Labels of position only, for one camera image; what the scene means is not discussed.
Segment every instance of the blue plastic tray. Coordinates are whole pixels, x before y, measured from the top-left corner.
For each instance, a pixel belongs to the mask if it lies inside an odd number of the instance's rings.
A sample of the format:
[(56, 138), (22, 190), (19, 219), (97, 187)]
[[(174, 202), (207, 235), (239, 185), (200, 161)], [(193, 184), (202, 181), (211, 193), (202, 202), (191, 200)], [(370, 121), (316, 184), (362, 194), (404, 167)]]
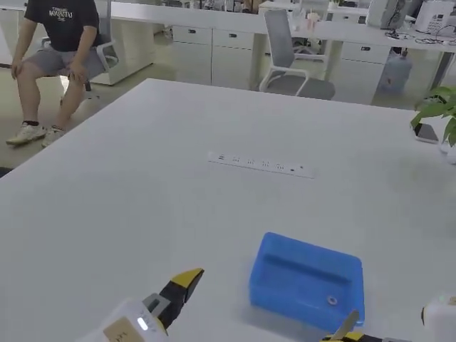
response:
[(266, 233), (250, 275), (252, 305), (331, 333), (357, 309), (364, 323), (363, 267), (355, 256)]

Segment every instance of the man's hand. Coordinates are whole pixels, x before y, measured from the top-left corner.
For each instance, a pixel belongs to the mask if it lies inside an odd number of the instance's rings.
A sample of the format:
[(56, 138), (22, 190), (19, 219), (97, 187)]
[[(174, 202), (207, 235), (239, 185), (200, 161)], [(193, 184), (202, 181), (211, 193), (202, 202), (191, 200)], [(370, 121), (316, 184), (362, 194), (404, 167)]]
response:
[(17, 79), (17, 76), (21, 73), (22, 71), (22, 61), (19, 61), (17, 59), (13, 60), (13, 63), (11, 64), (11, 76), (14, 80)]
[(84, 66), (74, 61), (70, 65), (70, 80), (78, 81), (81, 83), (85, 83), (87, 81), (87, 70)]

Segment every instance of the chair armrest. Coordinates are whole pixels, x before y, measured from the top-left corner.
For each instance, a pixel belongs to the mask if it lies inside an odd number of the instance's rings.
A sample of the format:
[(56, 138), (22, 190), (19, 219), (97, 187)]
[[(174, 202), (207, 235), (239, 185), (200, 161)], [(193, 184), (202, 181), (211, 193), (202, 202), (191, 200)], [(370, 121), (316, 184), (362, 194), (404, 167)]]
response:
[(323, 63), (326, 63), (328, 61), (328, 57), (325, 55), (308, 55), (307, 53), (295, 53), (294, 59), (305, 61), (321, 61)]
[(110, 69), (109, 64), (108, 64), (108, 58), (111, 56), (105, 56), (104, 50), (106, 48), (114, 47), (115, 41), (110, 41), (107, 43), (100, 44), (99, 46), (96, 47), (96, 51), (98, 54), (98, 57), (101, 60), (101, 63), (103, 64), (103, 67), (105, 68), (105, 71), (108, 71)]
[(271, 69), (273, 71), (283, 71), (285, 73), (292, 74), (292, 75), (295, 75), (295, 76), (303, 76), (305, 78), (309, 78), (310, 77), (309, 72), (307, 70), (304, 70), (304, 69), (284, 68), (284, 67), (281, 67), (281, 66), (271, 66)]
[(43, 37), (37, 40), (37, 42), (41, 48), (46, 48), (51, 43), (51, 40), (49, 37)]

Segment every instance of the man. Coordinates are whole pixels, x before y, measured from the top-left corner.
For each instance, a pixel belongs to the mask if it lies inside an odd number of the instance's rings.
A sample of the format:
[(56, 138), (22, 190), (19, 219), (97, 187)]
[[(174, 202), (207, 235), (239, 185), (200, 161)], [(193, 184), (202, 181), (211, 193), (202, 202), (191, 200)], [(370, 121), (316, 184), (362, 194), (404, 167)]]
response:
[[(37, 23), (43, 24), (51, 45), (22, 61)], [(24, 121), (9, 145), (24, 145), (44, 138), (46, 147), (59, 139), (71, 115), (83, 99), (84, 83), (104, 71), (95, 47), (101, 44), (99, 17), (94, 0), (28, 0), (11, 64), (17, 80)], [(66, 91), (55, 124), (46, 130), (38, 122), (40, 92), (36, 80), (46, 76), (68, 76)]]

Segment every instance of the drawer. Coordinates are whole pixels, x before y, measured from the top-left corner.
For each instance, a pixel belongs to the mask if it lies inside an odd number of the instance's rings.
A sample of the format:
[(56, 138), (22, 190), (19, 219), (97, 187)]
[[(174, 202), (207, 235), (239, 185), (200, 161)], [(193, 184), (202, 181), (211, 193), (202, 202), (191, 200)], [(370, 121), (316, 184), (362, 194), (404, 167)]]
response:
[(193, 43), (212, 45), (212, 29), (211, 28), (195, 28), (188, 26), (173, 26), (172, 27), (173, 41), (180, 43)]
[(341, 58), (349, 61), (385, 64), (390, 54), (389, 46), (343, 43)]
[(359, 22), (359, 18), (359, 14), (334, 13), (332, 21), (348, 21), (357, 24)]
[(223, 46), (226, 48), (246, 48), (253, 49), (254, 34), (214, 30), (214, 46)]

